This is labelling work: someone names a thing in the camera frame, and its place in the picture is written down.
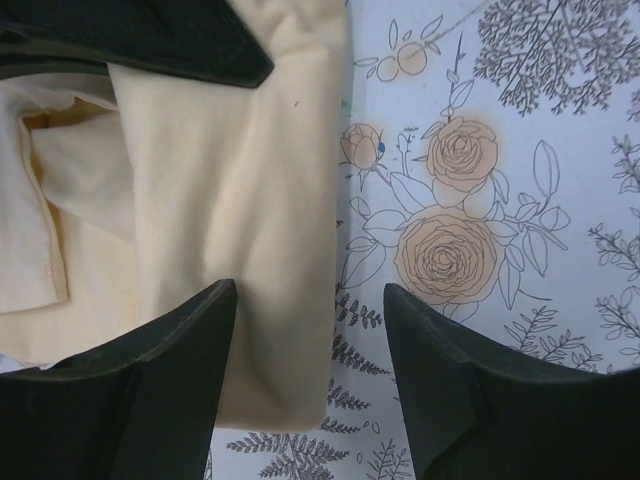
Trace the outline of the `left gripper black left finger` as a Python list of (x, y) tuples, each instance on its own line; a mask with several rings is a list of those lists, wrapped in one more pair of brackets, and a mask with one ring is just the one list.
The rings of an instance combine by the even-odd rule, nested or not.
[(41, 370), (1, 377), (5, 479), (201, 479), (236, 313), (221, 280)]

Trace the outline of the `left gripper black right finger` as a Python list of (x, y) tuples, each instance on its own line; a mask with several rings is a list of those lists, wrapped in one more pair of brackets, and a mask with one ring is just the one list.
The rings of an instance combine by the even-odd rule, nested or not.
[(639, 372), (598, 374), (512, 350), (399, 285), (384, 320), (419, 479), (635, 479)]

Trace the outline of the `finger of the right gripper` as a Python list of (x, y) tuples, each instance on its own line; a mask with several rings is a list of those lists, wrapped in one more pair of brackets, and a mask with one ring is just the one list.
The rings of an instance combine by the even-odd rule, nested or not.
[(274, 69), (227, 1), (2, 2), (2, 78), (106, 75), (111, 64), (249, 89)]

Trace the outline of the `beige t shirt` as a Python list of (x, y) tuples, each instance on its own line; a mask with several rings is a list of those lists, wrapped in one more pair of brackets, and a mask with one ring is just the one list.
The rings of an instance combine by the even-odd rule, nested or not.
[(257, 89), (114, 64), (2, 82), (1, 351), (47, 367), (230, 278), (217, 422), (304, 432), (331, 370), (346, 9), (234, 9), (275, 64)]

